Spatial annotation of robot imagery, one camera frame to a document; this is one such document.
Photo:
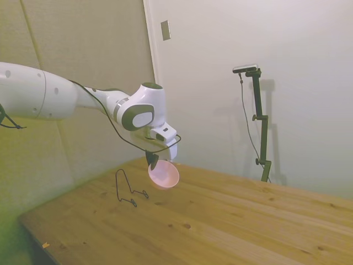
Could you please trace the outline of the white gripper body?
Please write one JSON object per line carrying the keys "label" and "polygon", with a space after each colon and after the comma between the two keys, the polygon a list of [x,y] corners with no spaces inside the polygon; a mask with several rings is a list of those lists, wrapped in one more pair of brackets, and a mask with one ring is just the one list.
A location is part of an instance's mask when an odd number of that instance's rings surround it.
{"label": "white gripper body", "polygon": [[177,136],[171,141],[163,143],[156,139],[147,139],[142,130],[138,130],[135,132],[130,132],[129,137],[133,144],[143,148],[144,150],[156,152],[160,160],[172,161],[177,156],[177,141],[179,140]]}

